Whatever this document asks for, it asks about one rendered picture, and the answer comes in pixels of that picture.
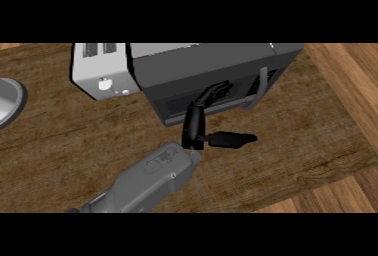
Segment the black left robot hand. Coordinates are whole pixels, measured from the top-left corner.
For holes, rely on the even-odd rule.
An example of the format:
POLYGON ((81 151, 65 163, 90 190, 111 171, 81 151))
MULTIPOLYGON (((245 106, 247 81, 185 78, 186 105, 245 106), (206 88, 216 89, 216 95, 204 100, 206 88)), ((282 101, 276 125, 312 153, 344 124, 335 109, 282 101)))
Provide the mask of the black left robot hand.
POLYGON ((259 140, 254 134, 217 131, 206 134, 206 109, 226 96, 234 84, 229 81, 213 84, 191 101, 183 122, 182 146, 203 150, 204 143, 211 147, 239 149, 259 140))

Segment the silver toaster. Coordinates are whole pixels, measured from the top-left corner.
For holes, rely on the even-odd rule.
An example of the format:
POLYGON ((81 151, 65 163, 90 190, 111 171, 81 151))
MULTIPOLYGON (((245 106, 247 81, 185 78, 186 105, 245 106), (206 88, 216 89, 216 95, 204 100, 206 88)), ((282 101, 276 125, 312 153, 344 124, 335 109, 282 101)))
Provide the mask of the silver toaster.
POLYGON ((129 43, 73 44, 71 82, 95 100, 142 91, 129 49, 129 43))

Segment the dark grey microwave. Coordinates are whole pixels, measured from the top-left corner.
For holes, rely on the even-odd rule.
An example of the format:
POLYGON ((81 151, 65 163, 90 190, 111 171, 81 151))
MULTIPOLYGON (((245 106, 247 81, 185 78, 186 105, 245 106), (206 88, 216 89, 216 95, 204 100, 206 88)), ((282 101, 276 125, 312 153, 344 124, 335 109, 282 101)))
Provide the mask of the dark grey microwave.
POLYGON ((139 70, 198 72, 234 66, 260 68, 256 97, 241 106, 250 110, 259 104, 303 48, 302 43, 188 43, 180 48, 149 53, 146 47, 133 45, 133 76, 136 78, 139 70))

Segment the dark grey microwave door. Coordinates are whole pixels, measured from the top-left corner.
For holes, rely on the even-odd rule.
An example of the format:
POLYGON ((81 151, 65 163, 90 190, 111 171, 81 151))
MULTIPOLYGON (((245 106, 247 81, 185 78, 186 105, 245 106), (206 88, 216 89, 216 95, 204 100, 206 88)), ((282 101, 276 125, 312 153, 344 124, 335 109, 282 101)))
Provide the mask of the dark grey microwave door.
POLYGON ((253 100, 260 85, 260 68, 234 66, 198 72, 139 70, 136 78, 163 124, 173 126, 183 122, 189 103, 220 82, 231 82, 232 88, 206 109, 207 115, 238 108, 253 100))

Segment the grey round dish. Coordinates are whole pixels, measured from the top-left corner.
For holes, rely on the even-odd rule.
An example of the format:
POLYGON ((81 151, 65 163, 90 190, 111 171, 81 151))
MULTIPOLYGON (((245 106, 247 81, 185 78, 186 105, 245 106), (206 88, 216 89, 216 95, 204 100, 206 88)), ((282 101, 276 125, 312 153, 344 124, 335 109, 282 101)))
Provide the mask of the grey round dish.
POLYGON ((28 91, 24 84, 11 78, 0 78, 0 129, 18 118, 25 108, 28 91))

